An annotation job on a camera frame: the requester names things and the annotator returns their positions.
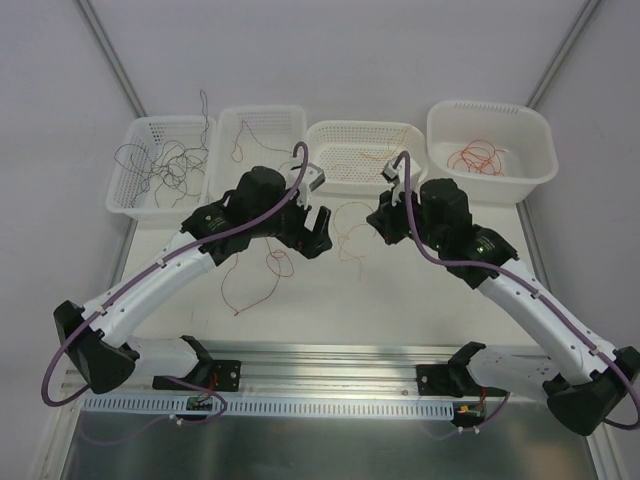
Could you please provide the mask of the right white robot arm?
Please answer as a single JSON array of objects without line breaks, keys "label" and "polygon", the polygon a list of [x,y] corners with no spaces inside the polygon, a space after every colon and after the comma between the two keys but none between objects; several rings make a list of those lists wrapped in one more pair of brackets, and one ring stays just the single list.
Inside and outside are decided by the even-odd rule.
[{"label": "right white robot arm", "polygon": [[472,220],[468,197],[451,179],[406,193],[399,178],[367,222],[388,245],[411,239],[425,258],[505,311],[543,349],[540,361],[470,341],[418,377],[428,392],[461,398],[482,388],[545,404],[565,428],[591,435],[625,398],[639,399],[639,352],[616,347],[581,323],[545,289],[496,231]]}]

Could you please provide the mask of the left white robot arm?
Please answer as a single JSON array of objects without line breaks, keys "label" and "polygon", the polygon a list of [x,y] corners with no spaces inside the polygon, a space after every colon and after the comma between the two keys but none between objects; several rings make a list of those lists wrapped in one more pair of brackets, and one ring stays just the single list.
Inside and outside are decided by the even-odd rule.
[{"label": "left white robot arm", "polygon": [[138,326],[174,293],[246,250],[250,242],[274,238],[314,259],[332,247],[331,212],[320,207],[313,227],[305,225],[310,193],[325,181],[311,165],[289,184],[278,171],[257,166],[236,188],[197,208],[170,242],[132,278],[78,306],[65,301],[54,321],[69,359],[95,394],[109,393],[134,376],[150,376],[156,389],[199,389],[219,380],[219,364],[194,337],[143,339]]}]

